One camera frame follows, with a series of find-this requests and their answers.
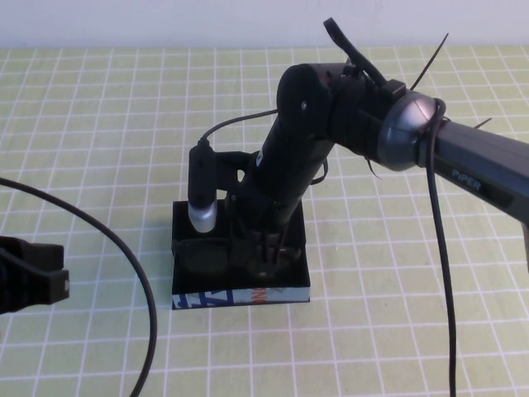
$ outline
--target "white wall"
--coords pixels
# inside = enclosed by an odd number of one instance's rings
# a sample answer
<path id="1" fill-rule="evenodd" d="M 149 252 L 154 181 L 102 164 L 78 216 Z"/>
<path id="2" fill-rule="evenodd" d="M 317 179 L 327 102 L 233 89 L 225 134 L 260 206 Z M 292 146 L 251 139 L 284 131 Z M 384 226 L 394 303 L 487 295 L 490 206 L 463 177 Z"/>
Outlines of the white wall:
<path id="1" fill-rule="evenodd" d="M 527 0 L 2 0 L 0 46 L 529 43 Z"/>

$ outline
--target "green grid mat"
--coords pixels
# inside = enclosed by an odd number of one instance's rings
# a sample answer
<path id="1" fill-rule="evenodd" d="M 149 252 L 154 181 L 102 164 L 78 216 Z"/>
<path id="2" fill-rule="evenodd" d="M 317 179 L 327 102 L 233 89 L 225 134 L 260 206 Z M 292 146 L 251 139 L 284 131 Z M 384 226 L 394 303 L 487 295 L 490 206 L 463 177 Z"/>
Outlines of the green grid mat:
<path id="1" fill-rule="evenodd" d="M 433 47 L 361 49 L 409 84 Z M 443 49 L 418 90 L 447 116 L 529 141 L 521 46 Z M 395 174 L 336 148 L 303 201 L 310 304 L 170 310 L 172 202 L 212 124 L 270 109 L 282 73 L 336 49 L 0 50 L 0 175 L 115 230 L 150 278 L 160 320 L 149 396 L 447 395 L 448 334 L 424 170 Z M 216 150 L 259 150 L 273 118 Z M 458 323 L 460 396 L 529 396 L 529 274 L 511 218 L 439 179 Z M 0 190 L 3 235 L 63 244 L 71 297 L 0 317 L 0 396 L 128 395 L 145 356 L 141 286 L 111 243 L 51 205 Z"/>

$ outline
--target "table surface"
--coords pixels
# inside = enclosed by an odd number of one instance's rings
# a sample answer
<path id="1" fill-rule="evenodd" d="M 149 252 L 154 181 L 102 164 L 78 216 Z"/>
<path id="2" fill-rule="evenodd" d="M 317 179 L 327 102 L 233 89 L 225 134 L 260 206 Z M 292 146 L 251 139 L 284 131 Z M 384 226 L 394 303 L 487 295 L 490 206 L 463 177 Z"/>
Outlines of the table surface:
<path id="1" fill-rule="evenodd" d="M 367 48 L 408 84 L 433 47 Z M 447 46 L 419 90 L 447 116 L 529 141 L 529 47 Z M 216 122 L 275 105 L 281 74 L 331 48 L 0 50 L 0 175 L 91 213 L 138 255 L 159 338 L 143 395 L 447 395 L 448 334 L 424 170 L 395 174 L 335 148 L 303 199 L 310 304 L 170 310 L 172 202 Z M 217 132 L 256 151 L 272 117 Z M 522 229 L 439 179 L 461 396 L 529 396 Z M 68 213 L 0 191 L 0 230 L 64 244 L 71 296 L 0 317 L 0 396 L 128 395 L 144 359 L 141 285 L 111 242 Z"/>

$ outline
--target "robotic arm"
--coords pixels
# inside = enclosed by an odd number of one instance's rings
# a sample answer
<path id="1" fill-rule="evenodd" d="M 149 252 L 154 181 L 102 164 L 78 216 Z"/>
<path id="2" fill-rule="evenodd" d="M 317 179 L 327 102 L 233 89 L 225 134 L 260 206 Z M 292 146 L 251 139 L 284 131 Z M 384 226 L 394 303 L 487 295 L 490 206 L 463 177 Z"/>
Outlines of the robotic arm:
<path id="1" fill-rule="evenodd" d="M 198 232 L 215 227 L 220 189 L 226 191 L 226 212 L 247 237 L 259 243 L 274 236 L 279 242 L 336 144 L 394 171 L 426 166 L 436 100 L 403 82 L 386 81 L 332 19 L 325 27 L 348 62 L 285 71 L 278 116 L 259 152 L 215 153 L 206 137 L 191 150 L 188 215 Z M 443 120 L 434 156 L 436 174 L 520 221 L 529 250 L 528 144 Z M 238 170 L 245 173 L 241 182 Z M 262 275 L 275 271 L 270 263 L 259 268 Z"/>

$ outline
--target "box label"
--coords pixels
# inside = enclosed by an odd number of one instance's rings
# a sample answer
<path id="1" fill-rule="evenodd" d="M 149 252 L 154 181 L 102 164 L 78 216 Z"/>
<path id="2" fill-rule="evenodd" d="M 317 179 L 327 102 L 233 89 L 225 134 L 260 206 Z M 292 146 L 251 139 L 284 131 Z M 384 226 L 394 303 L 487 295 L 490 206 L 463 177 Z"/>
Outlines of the box label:
<path id="1" fill-rule="evenodd" d="M 238 304 L 308 302 L 310 288 L 253 288 L 174 294 L 173 309 L 196 309 Z"/>

